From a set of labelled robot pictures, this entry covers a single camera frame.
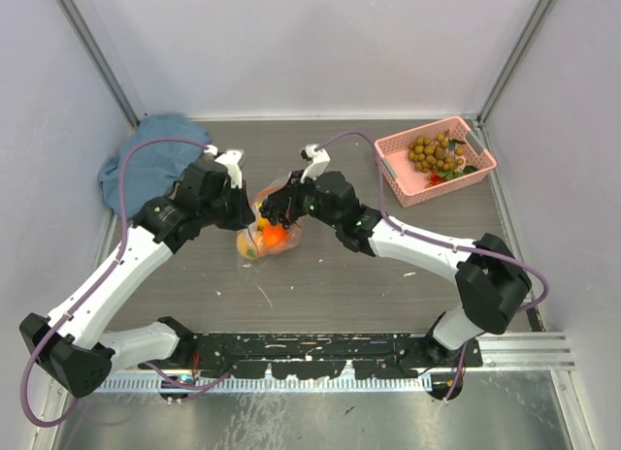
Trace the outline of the aluminium frame post right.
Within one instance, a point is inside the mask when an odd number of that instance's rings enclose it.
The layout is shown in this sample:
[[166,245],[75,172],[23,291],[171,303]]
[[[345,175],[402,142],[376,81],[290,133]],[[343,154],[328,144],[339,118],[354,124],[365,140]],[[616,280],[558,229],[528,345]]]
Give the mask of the aluminium frame post right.
[[528,16],[519,37],[514,44],[506,63],[497,76],[494,85],[487,96],[476,121],[479,124],[486,123],[493,110],[499,103],[501,96],[507,89],[509,82],[518,70],[519,64],[527,54],[530,46],[536,39],[548,15],[554,8],[557,0],[537,0],[535,7]]

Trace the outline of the aluminium frame post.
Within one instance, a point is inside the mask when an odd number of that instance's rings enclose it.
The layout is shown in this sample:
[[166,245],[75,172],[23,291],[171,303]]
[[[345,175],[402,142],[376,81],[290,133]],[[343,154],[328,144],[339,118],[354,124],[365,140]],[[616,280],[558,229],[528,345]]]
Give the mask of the aluminium frame post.
[[501,96],[507,89],[509,82],[518,70],[519,64],[527,54],[530,46],[536,39],[548,15],[554,8],[557,0],[537,0],[535,7],[528,16],[519,37],[514,44],[506,63],[497,76],[494,85],[487,96],[476,121],[479,124],[486,123],[493,110],[499,103]]
[[75,0],[55,1],[65,15],[66,20],[82,44],[82,48],[90,58],[95,70],[98,72],[104,85],[108,88],[121,113],[129,125],[136,129],[140,125],[141,120],[133,108],[120,80],[114,73],[113,67],[102,51],[101,45],[97,42],[95,35],[91,31],[77,2]]

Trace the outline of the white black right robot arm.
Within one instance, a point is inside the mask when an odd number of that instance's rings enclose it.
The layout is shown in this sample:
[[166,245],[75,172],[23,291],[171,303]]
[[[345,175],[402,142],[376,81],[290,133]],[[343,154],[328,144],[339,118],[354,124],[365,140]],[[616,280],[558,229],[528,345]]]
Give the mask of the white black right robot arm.
[[532,288],[499,237],[454,239],[393,220],[363,204],[340,172],[305,179],[296,171],[264,199],[259,212],[283,226],[310,216],[331,227],[352,252],[409,263],[453,283],[458,305],[440,315],[419,350],[439,367],[451,364],[471,339],[504,333]]

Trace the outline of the orange persimmon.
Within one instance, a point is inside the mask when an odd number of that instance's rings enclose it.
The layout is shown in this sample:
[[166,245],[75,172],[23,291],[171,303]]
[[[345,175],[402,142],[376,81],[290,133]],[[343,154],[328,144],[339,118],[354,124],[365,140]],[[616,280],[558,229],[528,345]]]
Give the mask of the orange persimmon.
[[262,231],[263,249],[266,253],[278,253],[287,246],[288,231],[281,226],[271,226]]

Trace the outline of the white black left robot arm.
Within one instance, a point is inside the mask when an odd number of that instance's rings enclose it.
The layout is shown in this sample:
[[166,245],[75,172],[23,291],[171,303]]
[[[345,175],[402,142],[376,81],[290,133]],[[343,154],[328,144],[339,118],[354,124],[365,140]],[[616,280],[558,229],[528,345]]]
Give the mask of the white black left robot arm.
[[147,201],[118,248],[65,302],[48,315],[31,313],[20,333],[35,362],[74,398],[93,393],[118,371],[163,360],[188,366],[198,336],[174,318],[140,329],[107,333],[111,319],[135,290],[208,226],[240,231],[254,220],[240,163],[242,152],[204,154],[167,195]]

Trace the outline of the dark grape bunch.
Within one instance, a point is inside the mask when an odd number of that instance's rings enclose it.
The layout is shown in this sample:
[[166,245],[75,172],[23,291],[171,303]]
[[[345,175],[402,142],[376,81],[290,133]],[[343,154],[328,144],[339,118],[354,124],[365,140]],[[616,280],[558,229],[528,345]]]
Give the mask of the dark grape bunch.
[[292,226],[291,220],[286,213],[279,210],[274,204],[268,200],[263,201],[258,208],[259,214],[266,219],[272,226],[281,226],[284,230],[289,230]]

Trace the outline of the clear zip top bag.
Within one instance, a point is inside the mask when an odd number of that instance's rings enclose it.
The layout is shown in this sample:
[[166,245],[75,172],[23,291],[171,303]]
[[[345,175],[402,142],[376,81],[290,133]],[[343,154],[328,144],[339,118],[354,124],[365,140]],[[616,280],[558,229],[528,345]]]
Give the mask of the clear zip top bag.
[[251,263],[257,260],[279,255],[300,244],[304,233],[305,217],[299,218],[285,229],[283,224],[271,224],[259,212],[268,196],[278,191],[286,182],[287,176],[277,177],[250,201],[255,221],[247,228],[239,231],[236,239],[237,250],[243,266],[249,267]]

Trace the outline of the yellow round fruit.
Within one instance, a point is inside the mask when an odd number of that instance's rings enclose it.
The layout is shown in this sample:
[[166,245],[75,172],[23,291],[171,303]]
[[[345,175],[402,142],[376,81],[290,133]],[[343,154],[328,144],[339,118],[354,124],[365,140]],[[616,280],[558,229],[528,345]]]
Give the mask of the yellow round fruit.
[[264,229],[272,226],[270,220],[261,215],[258,216],[256,225],[259,231],[263,231]]

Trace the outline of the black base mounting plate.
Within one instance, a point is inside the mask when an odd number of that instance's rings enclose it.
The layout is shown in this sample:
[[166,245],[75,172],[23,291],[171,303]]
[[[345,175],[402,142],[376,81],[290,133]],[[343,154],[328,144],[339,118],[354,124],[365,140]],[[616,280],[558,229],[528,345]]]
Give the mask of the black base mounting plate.
[[433,353],[431,341],[415,334],[223,334],[197,337],[183,363],[155,360],[161,370],[197,370],[217,378],[336,378],[347,367],[354,378],[415,378],[419,373],[452,369],[460,354]]

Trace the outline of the orange-yellow peach fruit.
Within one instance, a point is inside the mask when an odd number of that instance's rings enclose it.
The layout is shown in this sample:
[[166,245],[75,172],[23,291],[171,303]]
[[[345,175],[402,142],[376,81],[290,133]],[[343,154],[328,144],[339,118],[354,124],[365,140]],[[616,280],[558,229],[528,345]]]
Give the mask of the orange-yellow peach fruit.
[[264,244],[261,231],[242,231],[238,234],[236,245],[240,255],[247,260],[256,260],[263,256]]

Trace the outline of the brown longan bunch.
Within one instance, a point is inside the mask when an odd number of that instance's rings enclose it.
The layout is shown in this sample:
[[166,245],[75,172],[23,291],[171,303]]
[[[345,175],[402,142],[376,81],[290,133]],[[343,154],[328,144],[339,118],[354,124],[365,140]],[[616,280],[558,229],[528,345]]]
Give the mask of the brown longan bunch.
[[452,138],[447,131],[434,138],[418,136],[408,146],[407,159],[422,173],[463,171],[466,167],[466,143]]

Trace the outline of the aluminium frame post left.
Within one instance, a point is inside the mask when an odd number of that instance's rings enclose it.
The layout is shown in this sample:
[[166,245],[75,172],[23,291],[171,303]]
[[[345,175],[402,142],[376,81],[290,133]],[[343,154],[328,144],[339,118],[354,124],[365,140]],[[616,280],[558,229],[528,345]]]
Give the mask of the aluminium frame post left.
[[95,70],[98,72],[104,85],[108,88],[121,113],[129,125],[136,129],[140,125],[141,120],[133,108],[120,80],[114,73],[113,67],[102,51],[101,45],[97,42],[95,35],[91,31],[77,2],[75,0],[55,1],[65,15],[66,20],[82,44],[82,48],[90,58]]

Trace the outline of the blue cloth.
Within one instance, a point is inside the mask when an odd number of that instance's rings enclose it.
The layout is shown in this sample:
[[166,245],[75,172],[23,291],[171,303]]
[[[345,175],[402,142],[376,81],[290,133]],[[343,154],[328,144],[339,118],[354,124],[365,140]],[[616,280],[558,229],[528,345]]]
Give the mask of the blue cloth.
[[122,163],[132,148],[145,142],[151,144],[131,157],[125,171],[126,216],[133,217],[144,203],[168,192],[183,171],[202,154],[200,147],[178,143],[177,138],[201,145],[212,142],[205,128],[180,113],[144,118],[118,153],[108,157],[98,172],[98,183],[107,207],[116,215],[121,215],[118,187]]

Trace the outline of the pink perforated plastic basket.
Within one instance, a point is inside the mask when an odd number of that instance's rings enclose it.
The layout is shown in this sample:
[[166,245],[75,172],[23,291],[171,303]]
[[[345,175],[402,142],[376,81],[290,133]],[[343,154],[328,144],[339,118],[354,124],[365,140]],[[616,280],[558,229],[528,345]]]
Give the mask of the pink perforated plastic basket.
[[[466,143],[466,167],[457,171],[451,181],[426,188],[429,173],[418,172],[408,161],[408,146],[418,136],[434,138],[440,132]],[[375,141],[384,177],[400,204],[407,208],[481,182],[497,167],[497,161],[488,149],[478,143],[474,131],[459,117],[443,120],[400,132]]]

